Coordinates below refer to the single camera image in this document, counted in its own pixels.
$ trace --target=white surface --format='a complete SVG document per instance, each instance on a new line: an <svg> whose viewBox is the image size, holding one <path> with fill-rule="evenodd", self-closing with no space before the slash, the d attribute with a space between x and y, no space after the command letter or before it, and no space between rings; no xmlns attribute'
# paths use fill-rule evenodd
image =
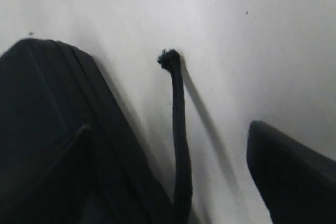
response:
<svg viewBox="0 0 336 224"><path fill-rule="evenodd" d="M186 92L194 208L202 223L270 223L245 161L253 119L336 158L336 0L0 4L2 51L32 31L34 37L62 40L97 57L170 195L171 81L156 56L166 47L184 55L216 127L205 130Z"/></svg>

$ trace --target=black object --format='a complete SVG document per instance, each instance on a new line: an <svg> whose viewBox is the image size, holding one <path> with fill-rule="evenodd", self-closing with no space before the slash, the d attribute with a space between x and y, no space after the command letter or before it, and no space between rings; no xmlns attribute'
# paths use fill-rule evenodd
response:
<svg viewBox="0 0 336 224"><path fill-rule="evenodd" d="M250 126L247 163L274 224L336 221L336 162L263 122Z"/></svg>
<svg viewBox="0 0 336 224"><path fill-rule="evenodd" d="M174 204L93 59L25 39L0 58L0 223L187 223L192 183L180 56L173 79Z"/></svg>

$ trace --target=white wall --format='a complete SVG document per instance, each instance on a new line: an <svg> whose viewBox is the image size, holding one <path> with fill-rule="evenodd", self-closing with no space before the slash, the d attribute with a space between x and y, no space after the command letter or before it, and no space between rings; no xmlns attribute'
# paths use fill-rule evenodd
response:
<svg viewBox="0 0 336 224"><path fill-rule="evenodd" d="M195 102L202 116L188 93L186 114L194 207L203 223L270 223L245 162L253 119L336 158L336 0L0 0L0 5L0 50L33 32L97 57L170 195L171 81L156 56L167 47L184 55L200 94ZM207 132L204 125L211 128L211 121L214 129Z"/></svg>

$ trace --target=black rope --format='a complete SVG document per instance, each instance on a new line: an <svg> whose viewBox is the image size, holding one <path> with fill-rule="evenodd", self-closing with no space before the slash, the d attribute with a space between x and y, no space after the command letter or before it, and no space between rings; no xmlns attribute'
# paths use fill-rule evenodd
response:
<svg viewBox="0 0 336 224"><path fill-rule="evenodd" d="M191 161L185 129L184 90L180 55L175 50L164 50L159 64L172 76L173 132L176 159L174 210L176 224L187 224L193 196Z"/></svg>

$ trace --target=black strap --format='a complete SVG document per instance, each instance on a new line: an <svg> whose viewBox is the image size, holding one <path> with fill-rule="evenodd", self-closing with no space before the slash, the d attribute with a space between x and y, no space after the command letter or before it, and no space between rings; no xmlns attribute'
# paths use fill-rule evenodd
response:
<svg viewBox="0 0 336 224"><path fill-rule="evenodd" d="M175 50L164 50L158 59L163 69L172 76L173 82L173 131L176 159L174 209L176 224L188 223L192 196L192 172L185 130L184 90L180 55Z"/></svg>

